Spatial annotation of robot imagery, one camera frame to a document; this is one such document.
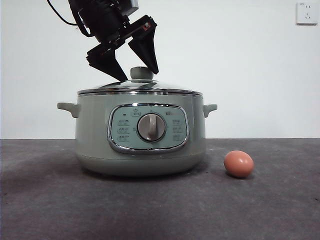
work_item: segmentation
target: brown egg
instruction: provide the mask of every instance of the brown egg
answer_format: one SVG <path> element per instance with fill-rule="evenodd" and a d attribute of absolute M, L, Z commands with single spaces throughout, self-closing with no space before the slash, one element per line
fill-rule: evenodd
<path fill-rule="evenodd" d="M 224 158 L 225 169 L 233 176 L 245 178 L 253 171 L 255 164 L 252 158 L 243 151 L 231 151 Z"/>

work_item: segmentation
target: gray table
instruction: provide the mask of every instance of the gray table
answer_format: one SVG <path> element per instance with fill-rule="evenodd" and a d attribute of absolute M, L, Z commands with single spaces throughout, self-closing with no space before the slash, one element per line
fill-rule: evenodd
<path fill-rule="evenodd" d="M 248 179 L 225 173 L 242 150 Z M 73 140 L 1 141 L 3 240 L 319 240 L 320 139 L 209 139 L 194 169 L 152 178 L 81 169 Z"/>

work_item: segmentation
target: silver knob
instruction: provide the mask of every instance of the silver knob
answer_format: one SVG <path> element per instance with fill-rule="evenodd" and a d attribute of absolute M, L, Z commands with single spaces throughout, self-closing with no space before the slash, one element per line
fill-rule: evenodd
<path fill-rule="evenodd" d="M 159 140 L 165 131 L 166 123 L 157 114 L 149 113 L 144 115 L 138 122 L 138 132 L 144 140 Z"/>

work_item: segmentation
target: pot handle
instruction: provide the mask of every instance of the pot handle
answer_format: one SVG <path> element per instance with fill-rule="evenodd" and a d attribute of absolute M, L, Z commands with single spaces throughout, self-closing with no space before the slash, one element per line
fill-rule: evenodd
<path fill-rule="evenodd" d="M 56 105 L 58 109 L 66 110 L 71 113 L 72 117 L 77 119 L 79 117 L 80 105 L 68 102 L 58 102 Z"/>
<path fill-rule="evenodd" d="M 209 113 L 217 110 L 218 105 L 217 104 L 208 104 L 208 105 L 203 105 L 203 112 L 204 112 L 204 117 L 208 117 Z"/>

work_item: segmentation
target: wall socket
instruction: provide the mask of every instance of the wall socket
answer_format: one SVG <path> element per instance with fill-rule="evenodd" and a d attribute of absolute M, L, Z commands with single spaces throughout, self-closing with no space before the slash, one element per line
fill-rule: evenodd
<path fill-rule="evenodd" d="M 297 25 L 317 25 L 319 21 L 319 4 L 316 2 L 298 2 L 296 4 Z"/>

